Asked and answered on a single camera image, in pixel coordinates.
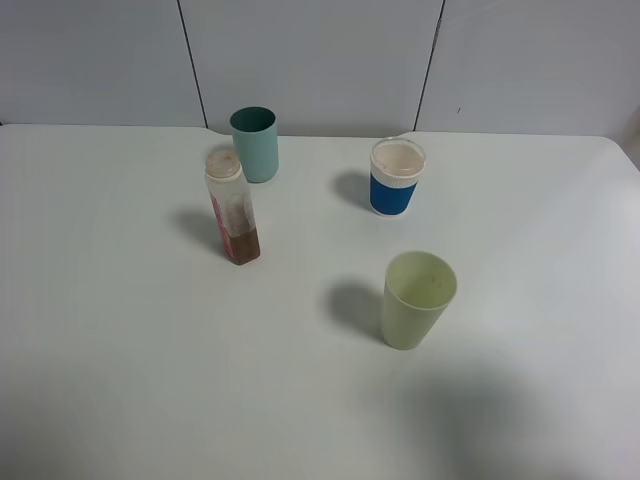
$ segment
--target teal cup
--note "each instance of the teal cup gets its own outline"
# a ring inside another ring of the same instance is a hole
[[[276,115],[268,108],[246,107],[229,119],[233,146],[251,183],[271,180],[278,171]]]
[[[418,346],[456,294],[456,275],[439,257],[406,252],[389,264],[382,305],[382,336],[398,350]]]

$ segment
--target table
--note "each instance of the table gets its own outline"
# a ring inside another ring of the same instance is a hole
[[[406,137],[428,166],[391,219],[374,139],[281,138],[237,267],[203,178],[229,137],[1,127],[3,478],[637,478],[640,173],[597,137]],[[400,352],[409,249],[459,288]]]

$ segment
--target bottle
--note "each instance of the bottle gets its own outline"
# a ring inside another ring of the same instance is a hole
[[[205,179],[229,257],[238,265],[258,258],[260,244],[249,184],[238,156],[234,152],[211,154],[206,162]]]

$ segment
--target white wall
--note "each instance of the white wall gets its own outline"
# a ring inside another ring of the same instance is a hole
[[[624,143],[639,105],[640,1],[447,0],[418,129]]]
[[[209,126],[247,105],[288,135],[413,129],[441,0],[182,0]]]
[[[204,126],[175,0],[0,0],[0,122]]]

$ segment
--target brown liquid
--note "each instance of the brown liquid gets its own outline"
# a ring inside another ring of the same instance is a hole
[[[258,231],[253,230],[237,237],[230,237],[233,259],[238,265],[243,265],[260,256],[260,244],[258,243]]]

